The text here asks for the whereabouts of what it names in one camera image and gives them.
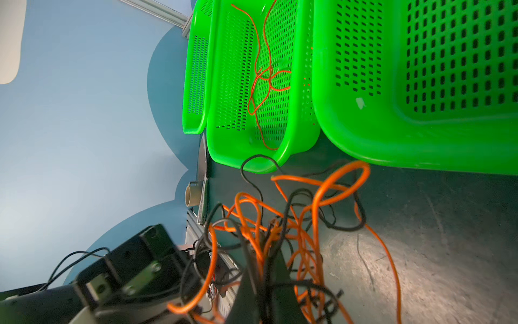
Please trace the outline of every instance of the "light blue wall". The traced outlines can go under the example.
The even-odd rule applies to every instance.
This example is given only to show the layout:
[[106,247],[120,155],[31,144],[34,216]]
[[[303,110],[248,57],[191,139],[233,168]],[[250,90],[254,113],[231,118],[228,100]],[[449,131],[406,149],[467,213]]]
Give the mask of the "light blue wall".
[[180,32],[119,0],[28,1],[20,70],[0,85],[0,291],[148,224],[183,242],[199,139],[181,132]]

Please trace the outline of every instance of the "thin red wire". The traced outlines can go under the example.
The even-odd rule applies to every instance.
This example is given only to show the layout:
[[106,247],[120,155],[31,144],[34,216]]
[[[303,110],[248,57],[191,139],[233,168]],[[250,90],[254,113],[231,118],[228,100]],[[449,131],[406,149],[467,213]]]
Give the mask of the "thin red wire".
[[[273,78],[275,78],[277,75],[279,75],[280,73],[289,73],[291,74],[291,71],[286,71],[286,70],[281,70],[281,71],[278,71],[277,73],[273,74],[273,66],[272,66],[272,61],[271,61],[271,50],[270,50],[270,45],[268,43],[268,40],[266,38],[266,21],[268,20],[268,17],[270,16],[270,12],[271,10],[274,8],[274,5],[275,3],[277,2],[277,0],[274,0],[274,2],[272,3],[271,7],[270,7],[270,10],[268,11],[265,19],[264,19],[264,24],[263,24],[263,36],[264,36],[264,41],[265,41],[265,44],[266,44],[266,47],[268,48],[268,59],[269,59],[269,67],[267,69],[265,69],[264,71],[262,71],[263,68],[260,68],[259,71],[257,71],[257,61],[259,60],[259,55],[261,54],[261,40],[259,39],[259,32],[257,31],[257,26],[255,25],[255,22],[253,20],[253,18],[246,12],[244,11],[243,9],[241,8],[238,8],[237,6],[233,5],[232,4],[232,7],[236,8],[237,10],[243,12],[245,15],[248,16],[248,18],[252,21],[252,25],[254,26],[254,29],[255,29],[255,34],[257,36],[257,43],[258,43],[258,51],[257,51],[257,56],[255,58],[255,63],[254,63],[254,71],[255,71],[255,80],[252,84],[252,88],[251,88],[251,91],[250,91],[250,99],[248,100],[248,104],[247,104],[247,110],[248,110],[248,113],[251,114],[251,115],[255,115],[255,122],[257,124],[257,128],[259,129],[259,132],[261,134],[261,139],[263,140],[263,144],[264,146],[269,149],[269,150],[272,150],[272,151],[276,151],[278,150],[279,148],[271,148],[269,147],[267,144],[266,144],[266,141],[265,141],[265,138],[264,138],[264,133],[263,133],[263,129],[261,128],[261,125],[259,124],[259,118],[257,116],[257,111],[259,110],[259,108],[266,102],[266,100],[268,99],[268,97],[270,96],[270,93],[271,91],[276,91],[276,92],[282,92],[282,91],[286,91],[286,90],[289,90],[291,87],[286,87],[286,88],[283,88],[283,89],[277,89],[275,88],[273,85],[272,85],[272,80]],[[268,71],[269,73],[269,77],[268,78],[264,78],[262,75]],[[258,106],[255,105],[255,101],[253,99],[253,96],[254,96],[254,92],[255,92],[255,87],[257,86],[257,82],[259,80],[263,80],[263,81],[268,81],[268,92],[266,93],[266,96],[265,98],[263,99],[263,101],[261,101],[261,103],[259,103]],[[254,111],[253,112],[250,112],[250,103],[252,103],[252,106],[254,107]]]

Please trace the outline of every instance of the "cable bundle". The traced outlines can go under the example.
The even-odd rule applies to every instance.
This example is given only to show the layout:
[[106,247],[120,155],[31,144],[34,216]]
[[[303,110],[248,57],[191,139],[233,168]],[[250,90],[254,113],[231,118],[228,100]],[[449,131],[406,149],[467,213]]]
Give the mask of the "cable bundle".
[[[323,320],[327,320],[328,323],[331,323],[331,317],[338,311],[342,313],[348,323],[353,323],[347,310],[340,303],[337,296],[325,287],[323,258],[320,254],[319,237],[319,220],[322,220],[324,225],[328,228],[345,232],[352,232],[365,227],[381,243],[394,273],[397,289],[396,318],[397,322],[401,323],[401,289],[394,261],[383,240],[371,227],[369,227],[369,225],[366,224],[365,212],[357,195],[357,190],[369,177],[369,165],[362,161],[348,163],[333,172],[327,179],[325,179],[325,181],[284,174],[273,176],[271,180],[286,200],[286,207],[283,212],[280,212],[264,203],[259,188],[244,176],[244,165],[256,157],[266,158],[271,160],[274,164],[276,163],[266,156],[253,156],[247,159],[241,166],[241,174],[243,178],[259,191],[260,199],[241,192],[236,195],[233,206],[228,207],[223,204],[218,204],[210,212],[206,220],[204,236],[200,239],[200,241],[203,240],[205,248],[208,249],[210,246],[210,250],[212,251],[209,270],[204,278],[205,281],[198,294],[196,294],[191,301],[186,302],[183,305],[173,305],[169,303],[168,309],[175,314],[191,313],[193,318],[200,323],[215,323],[194,313],[193,310],[197,307],[198,302],[200,302],[209,288],[209,285],[213,282],[219,251],[242,247],[247,260],[247,269],[249,271],[254,293],[257,297],[257,306],[263,324],[272,322],[269,305],[271,303],[271,294],[273,290],[286,286],[294,288],[297,300],[301,305],[300,309],[309,323],[319,323]],[[338,182],[344,175],[356,171],[362,172],[353,184],[345,185]],[[310,190],[304,188],[297,189],[288,196],[279,184],[281,181],[295,181],[303,184],[314,185],[318,186],[318,189],[314,196]],[[326,195],[329,190],[335,190],[335,192],[333,194]],[[309,205],[294,203],[293,200],[299,195],[309,197],[311,199],[311,203]],[[336,219],[333,223],[325,219],[321,210],[322,207],[331,206],[332,204],[351,196],[355,201],[354,213],[359,220],[358,225],[351,228],[343,228],[335,225]],[[256,220],[252,220],[250,217],[244,215],[241,207],[242,204],[251,204],[255,208],[257,213]],[[295,213],[295,206],[303,207],[299,214]],[[218,208],[222,209],[223,218],[211,223]],[[267,210],[275,216],[272,221],[269,222],[267,227],[262,225],[264,210]],[[310,223],[304,228],[303,223],[305,221],[310,221]],[[312,237],[308,233],[311,227],[313,227]],[[216,231],[233,233],[239,238],[240,243],[233,246],[220,247],[218,245]],[[291,271],[295,260],[300,260],[298,269],[296,270],[296,280],[284,283],[272,282],[271,272],[273,262],[284,242],[288,243],[292,253],[286,264],[288,269]],[[293,243],[296,243],[298,247],[297,250],[293,248]],[[200,246],[202,246],[202,242],[200,242],[195,249],[199,250]],[[237,282],[226,282],[226,286],[221,290],[224,291],[230,286],[237,284]],[[224,321],[224,318],[219,314],[217,307],[213,307],[212,311],[214,318],[217,321]]]

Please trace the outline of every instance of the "green plastic basket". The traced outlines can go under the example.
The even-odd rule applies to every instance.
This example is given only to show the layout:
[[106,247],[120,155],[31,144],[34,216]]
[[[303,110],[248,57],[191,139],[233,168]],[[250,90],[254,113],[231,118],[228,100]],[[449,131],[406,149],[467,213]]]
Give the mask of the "green plastic basket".
[[182,125],[185,134],[201,134],[207,123],[212,6],[213,0],[199,0],[193,10],[183,90]]
[[315,0],[313,100],[375,164],[518,174],[517,0]]
[[[277,151],[264,146],[255,117],[247,112],[255,79],[257,36],[250,19],[231,4],[250,14],[262,38],[264,19],[272,0],[222,0],[214,7],[219,32],[215,37],[214,60],[209,62],[213,86],[207,146],[216,162],[228,166],[239,168],[245,159],[255,154],[270,156],[282,165],[291,154],[310,149],[320,133],[311,99],[313,0],[278,0],[266,24],[274,73],[292,72],[280,74],[273,81],[278,89],[288,86],[291,89],[272,91],[258,111],[266,144],[278,147]],[[262,41],[257,69],[268,65],[268,52]],[[254,93],[257,103],[263,100],[267,90],[267,82],[259,81]],[[275,166],[268,160],[255,159],[245,170],[268,173],[274,171]]]

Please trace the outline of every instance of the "dark floor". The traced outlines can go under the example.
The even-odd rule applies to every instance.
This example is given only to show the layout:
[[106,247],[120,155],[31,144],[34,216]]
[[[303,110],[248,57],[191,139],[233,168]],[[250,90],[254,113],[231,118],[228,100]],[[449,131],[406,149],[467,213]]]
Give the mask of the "dark floor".
[[[343,158],[348,156],[321,135],[310,151],[292,156],[283,169],[301,175]],[[285,200],[270,176],[250,178],[266,203],[282,209]],[[371,166],[359,193],[367,222],[396,263],[404,323],[518,323],[517,180]],[[288,193],[296,188],[281,186]],[[212,163],[210,207],[218,201],[232,205],[239,191],[257,195],[239,170]],[[356,222],[352,206],[350,201],[337,204],[338,224]],[[345,291],[341,301],[355,323],[395,322],[394,279],[379,243],[364,229],[322,228],[321,233],[326,285]],[[334,320],[343,322],[340,316]]]

